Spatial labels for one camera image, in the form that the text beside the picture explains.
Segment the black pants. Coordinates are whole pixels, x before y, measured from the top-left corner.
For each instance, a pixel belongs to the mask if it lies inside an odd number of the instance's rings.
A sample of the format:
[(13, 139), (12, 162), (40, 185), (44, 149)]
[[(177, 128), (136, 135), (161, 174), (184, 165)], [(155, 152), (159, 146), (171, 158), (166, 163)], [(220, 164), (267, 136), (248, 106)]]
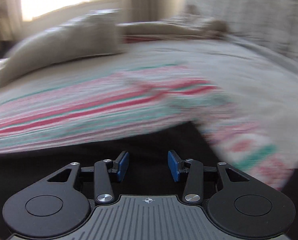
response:
[(169, 150), (175, 150), (183, 159), (199, 160), (206, 166), (215, 166), (221, 161), (221, 157), (214, 154), (190, 122), (120, 140), (0, 154), (0, 238), (9, 237), (2, 217), (5, 201), (72, 162), (92, 166), (99, 160), (116, 159), (122, 151), (128, 151), (129, 168), (123, 186), (117, 186), (117, 191), (135, 194), (175, 193), (176, 188), (167, 165)]

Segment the patterned red green bedsheet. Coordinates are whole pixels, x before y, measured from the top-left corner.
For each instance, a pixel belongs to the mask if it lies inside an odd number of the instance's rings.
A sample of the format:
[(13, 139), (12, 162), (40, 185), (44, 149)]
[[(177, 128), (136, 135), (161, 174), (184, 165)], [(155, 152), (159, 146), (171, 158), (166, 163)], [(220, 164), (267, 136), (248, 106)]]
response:
[(225, 161), (281, 187), (298, 164), (298, 64), (239, 39), (141, 42), (0, 88), (0, 154), (187, 121)]

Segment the beige pillow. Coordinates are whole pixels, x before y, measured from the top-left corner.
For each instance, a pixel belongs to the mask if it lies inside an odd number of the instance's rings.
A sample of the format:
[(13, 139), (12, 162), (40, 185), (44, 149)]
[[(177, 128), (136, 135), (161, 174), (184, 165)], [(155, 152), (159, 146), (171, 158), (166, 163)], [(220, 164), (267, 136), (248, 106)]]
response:
[(91, 11), (22, 40), (6, 54), (0, 88), (53, 64), (119, 54), (122, 51), (119, 16), (117, 9)]

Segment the grey curtain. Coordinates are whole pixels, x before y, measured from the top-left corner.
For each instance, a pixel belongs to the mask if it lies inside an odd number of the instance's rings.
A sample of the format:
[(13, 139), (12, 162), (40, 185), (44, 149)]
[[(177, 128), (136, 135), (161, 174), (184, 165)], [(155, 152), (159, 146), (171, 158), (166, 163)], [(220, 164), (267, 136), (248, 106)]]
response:
[(150, 22), (164, 17), (164, 0), (119, 0), (123, 22)]

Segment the grey quilted comforter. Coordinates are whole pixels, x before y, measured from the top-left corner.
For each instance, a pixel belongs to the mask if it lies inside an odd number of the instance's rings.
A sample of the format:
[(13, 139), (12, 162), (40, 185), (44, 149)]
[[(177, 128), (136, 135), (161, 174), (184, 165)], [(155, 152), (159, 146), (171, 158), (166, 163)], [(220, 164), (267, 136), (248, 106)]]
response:
[(233, 35), (298, 62), (298, 0), (186, 0), (171, 18), (121, 25), (134, 40)]

